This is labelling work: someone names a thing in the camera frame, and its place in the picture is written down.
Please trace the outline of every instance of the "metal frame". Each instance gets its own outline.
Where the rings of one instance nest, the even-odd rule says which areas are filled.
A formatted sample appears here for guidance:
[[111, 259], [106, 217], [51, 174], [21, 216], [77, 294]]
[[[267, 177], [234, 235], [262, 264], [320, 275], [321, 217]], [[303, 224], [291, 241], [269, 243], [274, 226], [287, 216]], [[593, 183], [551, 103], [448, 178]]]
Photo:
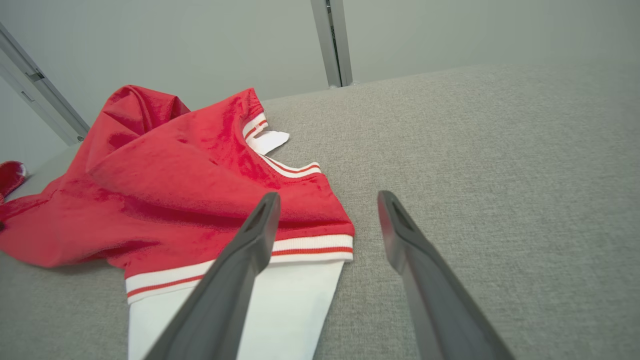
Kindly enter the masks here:
[[0, 73], [68, 145], [84, 139], [89, 125], [0, 23]]
[[331, 16], [333, 19], [333, 34], [335, 47], [338, 51], [338, 65], [342, 86], [353, 85], [351, 73], [351, 57], [349, 56], [349, 41], [347, 40], [347, 24], [344, 17], [344, 4], [342, 0], [331, 1]]
[[326, 0], [311, 0], [311, 10], [314, 13], [316, 21], [316, 31], [318, 33], [318, 41], [320, 41], [320, 51], [324, 61], [324, 70], [326, 71], [326, 80], [329, 87], [340, 87], [340, 72], [338, 70], [338, 61], [336, 60], [335, 49], [333, 48], [333, 35], [331, 34], [331, 24], [329, 14], [327, 12]]

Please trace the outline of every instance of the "gray fabric surface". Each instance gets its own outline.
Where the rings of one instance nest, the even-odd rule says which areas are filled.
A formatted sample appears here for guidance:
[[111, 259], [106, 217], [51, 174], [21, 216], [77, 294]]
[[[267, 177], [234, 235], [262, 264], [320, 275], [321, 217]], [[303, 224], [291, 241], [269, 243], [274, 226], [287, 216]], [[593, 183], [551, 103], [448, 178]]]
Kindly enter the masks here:
[[[291, 133], [272, 157], [318, 161], [356, 227], [316, 359], [417, 358], [381, 189], [517, 358], [640, 356], [639, 68], [470, 67], [264, 106]], [[0, 261], [0, 358], [125, 359], [119, 270]]]
[[[78, 147], [34, 171], [8, 200], [41, 192], [67, 171]], [[126, 359], [123, 278], [105, 261], [43, 269], [0, 252], [0, 359]]]

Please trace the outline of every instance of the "white sleeve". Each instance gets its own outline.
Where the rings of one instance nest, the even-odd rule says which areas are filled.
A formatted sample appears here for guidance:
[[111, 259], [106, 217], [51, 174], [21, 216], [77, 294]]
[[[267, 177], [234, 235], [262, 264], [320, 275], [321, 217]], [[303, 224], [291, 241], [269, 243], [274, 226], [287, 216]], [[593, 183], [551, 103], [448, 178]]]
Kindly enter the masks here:
[[[238, 360], [312, 360], [344, 261], [269, 264], [253, 284]], [[129, 308], [129, 360], [142, 360], [193, 288]]]

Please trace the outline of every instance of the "white stripe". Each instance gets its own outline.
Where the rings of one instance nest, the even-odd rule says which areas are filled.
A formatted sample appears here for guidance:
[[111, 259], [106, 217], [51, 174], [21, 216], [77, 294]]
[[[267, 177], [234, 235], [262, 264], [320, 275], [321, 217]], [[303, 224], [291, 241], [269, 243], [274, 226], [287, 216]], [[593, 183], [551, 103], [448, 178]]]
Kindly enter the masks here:
[[315, 163], [315, 162], [314, 162], [314, 163], [311, 163], [311, 164], [309, 164], [309, 165], [307, 165], [306, 167], [301, 167], [301, 168], [292, 168], [292, 167], [288, 167], [287, 165], [284, 165], [283, 163], [281, 163], [281, 162], [279, 162], [279, 161], [275, 161], [274, 159], [268, 158], [267, 156], [260, 155], [260, 154], [258, 154], [258, 155], [259, 155], [261, 158], [263, 158], [263, 159], [264, 159], [264, 162], [265, 162], [265, 163], [267, 163], [267, 164], [268, 164], [268, 165], [269, 165], [273, 170], [276, 170], [280, 175], [283, 175], [283, 176], [286, 176], [286, 177], [298, 178], [298, 177], [307, 176], [307, 175], [309, 175], [309, 174], [314, 174], [314, 173], [316, 173], [316, 172], [317, 172], [317, 173], [322, 174], [322, 171], [320, 171], [320, 169], [319, 169], [319, 168], [317, 168], [317, 167], [310, 168], [310, 169], [309, 169], [309, 170], [307, 170], [307, 171], [303, 171], [303, 172], [295, 173], [295, 172], [288, 172], [288, 171], [286, 171], [286, 170], [282, 170], [281, 168], [279, 168], [277, 165], [275, 165], [275, 164], [274, 164], [274, 163], [277, 163], [278, 165], [281, 165], [282, 167], [284, 167], [284, 168], [286, 168], [286, 169], [288, 169], [288, 170], [292, 170], [292, 171], [300, 171], [300, 170], [302, 170], [302, 169], [304, 169], [304, 168], [307, 168], [307, 167], [309, 167], [309, 166], [312, 166], [312, 165], [320, 166], [318, 163]]
[[189, 281], [189, 282], [183, 282], [182, 284], [177, 284], [177, 285], [173, 285], [173, 286], [167, 286], [166, 288], [159, 288], [159, 289], [155, 289], [155, 290], [147, 290], [147, 291], [143, 291], [141, 293], [137, 293], [131, 297], [127, 298], [127, 303], [129, 305], [133, 304], [134, 302], [138, 301], [138, 300], [142, 300], [145, 297], [149, 297], [149, 296], [154, 296], [154, 295], [160, 295], [160, 294], [166, 294], [166, 293], [170, 293], [172, 291], [178, 291], [178, 290], [182, 290], [182, 289], [188, 289], [188, 288], [195, 288], [198, 283], [200, 282], [200, 280], [194, 280], [194, 281]]
[[154, 272], [145, 272], [143, 274], [128, 277], [125, 280], [127, 293], [136, 289], [146, 288], [147, 286], [161, 285], [168, 282], [189, 279], [190, 277], [202, 275], [207, 272], [212, 264], [213, 260], [209, 260], [205, 261], [204, 263], [195, 265], [182, 266], [179, 268]]
[[292, 249], [321, 249], [325, 247], [353, 247], [353, 238], [349, 235], [324, 235], [278, 240], [273, 243], [273, 252]]
[[344, 260], [352, 261], [352, 252], [324, 252], [322, 254], [289, 254], [273, 256], [269, 264], [310, 263], [316, 261]]
[[[304, 238], [291, 238], [286, 240], [278, 240], [273, 243], [273, 251], [283, 250], [304, 250], [304, 249], [324, 249], [330, 247], [353, 247], [353, 237], [344, 234], [334, 235], [320, 235], [320, 236], [308, 236]], [[321, 254], [288, 254], [272, 256], [269, 263], [298, 263], [298, 262], [315, 262], [315, 261], [329, 261], [329, 260], [353, 260], [353, 253], [351, 252], [325, 252]], [[148, 286], [156, 286], [167, 284], [173, 281], [180, 281], [189, 279], [190, 277], [196, 277], [204, 275], [214, 260], [205, 261], [203, 263], [182, 266], [179, 268], [172, 268], [167, 270], [160, 270], [155, 272], [145, 272], [143, 274], [134, 275], [125, 279], [125, 287], [127, 293]], [[128, 298], [128, 303], [133, 303], [140, 299], [144, 299], [147, 296], [153, 296], [171, 291], [186, 289], [194, 287], [200, 280], [184, 282], [164, 288], [143, 291], [137, 293]]]
[[263, 120], [266, 120], [266, 119], [267, 119], [267, 117], [264, 116], [264, 113], [259, 113], [258, 116], [253, 118], [253, 120], [251, 120], [248, 123], [246, 123], [246, 125], [242, 129], [242, 137], [246, 137], [247, 133], [249, 133], [249, 131], [251, 131], [251, 129], [253, 129], [253, 128], [255, 128], [255, 131], [251, 134], [251, 137], [254, 137], [258, 133], [260, 133], [269, 124], [264, 123], [261, 126], [258, 126], [258, 124], [260, 124]]

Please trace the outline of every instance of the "white wall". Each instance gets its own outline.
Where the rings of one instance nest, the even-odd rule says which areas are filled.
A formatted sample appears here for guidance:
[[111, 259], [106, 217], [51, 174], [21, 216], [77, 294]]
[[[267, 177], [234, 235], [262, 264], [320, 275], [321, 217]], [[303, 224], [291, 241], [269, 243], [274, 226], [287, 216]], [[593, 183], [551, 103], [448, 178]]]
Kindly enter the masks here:
[[344, 0], [353, 80], [640, 59], [638, 0]]
[[0, 1], [0, 22], [89, 124], [129, 83], [192, 110], [251, 86], [263, 100], [328, 88], [309, 0]]
[[67, 145], [0, 77], [0, 163], [16, 160], [34, 171]]

